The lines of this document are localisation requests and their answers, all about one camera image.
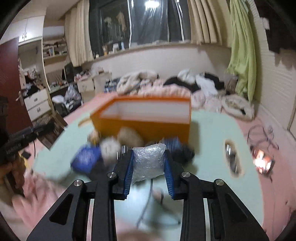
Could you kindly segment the black hanging garment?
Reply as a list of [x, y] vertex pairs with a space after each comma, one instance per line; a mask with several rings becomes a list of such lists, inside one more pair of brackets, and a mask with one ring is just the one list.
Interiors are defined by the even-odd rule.
[[255, 1], [275, 64], [295, 68], [295, 1]]

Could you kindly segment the white drawer cabinet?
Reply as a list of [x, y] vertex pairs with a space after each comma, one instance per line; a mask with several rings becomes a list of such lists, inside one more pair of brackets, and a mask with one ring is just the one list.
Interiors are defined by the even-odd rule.
[[45, 88], [24, 99], [24, 103], [31, 121], [51, 111], [48, 90]]

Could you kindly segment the beige curtain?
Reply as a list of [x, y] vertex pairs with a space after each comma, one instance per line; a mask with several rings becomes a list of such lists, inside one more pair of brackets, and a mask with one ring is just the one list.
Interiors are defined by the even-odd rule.
[[65, 15], [65, 38], [74, 67], [93, 60], [89, 35], [89, 1], [79, 1]]

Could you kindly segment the brown fur pompom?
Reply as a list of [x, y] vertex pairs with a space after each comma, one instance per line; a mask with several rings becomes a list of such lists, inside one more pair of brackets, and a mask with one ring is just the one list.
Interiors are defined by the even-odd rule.
[[117, 134], [117, 140], [125, 146], [128, 147], [143, 147], [144, 146], [144, 140], [139, 135], [138, 132], [136, 132], [134, 129], [128, 128], [126, 126], [122, 127], [118, 134]]

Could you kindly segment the dark lace-trimmed satin cloth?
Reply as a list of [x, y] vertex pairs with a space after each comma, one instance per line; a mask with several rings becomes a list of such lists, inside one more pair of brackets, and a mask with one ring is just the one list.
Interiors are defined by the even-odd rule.
[[187, 165], [195, 156], [194, 150], [188, 145], [182, 144], [178, 137], [163, 138], [161, 143], [165, 144], [166, 148], [170, 151], [173, 160], [182, 165]]

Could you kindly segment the pile of clothes on bed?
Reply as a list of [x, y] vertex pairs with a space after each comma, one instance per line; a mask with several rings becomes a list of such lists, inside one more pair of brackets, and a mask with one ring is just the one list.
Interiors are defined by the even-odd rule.
[[204, 109], [227, 114], [243, 121], [254, 119], [254, 108], [244, 97], [236, 94], [238, 77], [229, 75], [221, 81], [208, 72], [194, 73], [184, 69], [177, 76], [163, 80], [152, 70], [130, 72], [119, 78], [116, 92], [119, 95], [189, 97], [193, 109]]

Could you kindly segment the green hanging cloth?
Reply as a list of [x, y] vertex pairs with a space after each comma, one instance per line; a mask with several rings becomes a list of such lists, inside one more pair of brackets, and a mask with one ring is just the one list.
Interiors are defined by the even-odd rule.
[[231, 58], [227, 71], [238, 77], [235, 92], [252, 102], [256, 86], [256, 53], [246, 1], [230, 1]]

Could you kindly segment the grey fur pompom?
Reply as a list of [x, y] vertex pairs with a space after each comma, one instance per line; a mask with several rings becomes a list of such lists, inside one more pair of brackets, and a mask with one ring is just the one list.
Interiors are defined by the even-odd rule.
[[121, 151], [120, 142], [114, 137], [107, 137], [100, 142], [100, 150], [104, 163], [117, 162], [117, 154]]

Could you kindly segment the round cream toy figure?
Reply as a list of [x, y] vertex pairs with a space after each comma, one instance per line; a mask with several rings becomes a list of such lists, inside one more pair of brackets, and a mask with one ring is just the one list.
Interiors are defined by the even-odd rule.
[[93, 146], [97, 146], [101, 140], [101, 133], [97, 130], [93, 130], [87, 137], [87, 141], [89, 144]]

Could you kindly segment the orange cardboard box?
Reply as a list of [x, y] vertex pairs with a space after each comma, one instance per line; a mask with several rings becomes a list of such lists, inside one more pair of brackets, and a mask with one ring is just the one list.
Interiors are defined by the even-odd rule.
[[90, 114], [104, 137], [116, 136], [122, 127], [135, 130], [147, 143], [178, 137], [189, 142], [191, 101], [181, 97], [115, 96]]

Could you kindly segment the bubble wrap bundle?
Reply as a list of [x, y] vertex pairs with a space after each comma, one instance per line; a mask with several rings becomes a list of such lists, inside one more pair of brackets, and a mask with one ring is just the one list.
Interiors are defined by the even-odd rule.
[[133, 148], [132, 184], [164, 174], [165, 150], [166, 146], [163, 143]]

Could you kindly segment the pink floral blanket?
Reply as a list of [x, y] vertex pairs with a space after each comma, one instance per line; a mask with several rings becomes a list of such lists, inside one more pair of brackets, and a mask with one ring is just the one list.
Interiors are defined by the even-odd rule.
[[66, 189], [40, 175], [25, 173], [24, 196], [12, 196], [1, 184], [1, 213], [20, 239], [26, 240], [30, 232]]

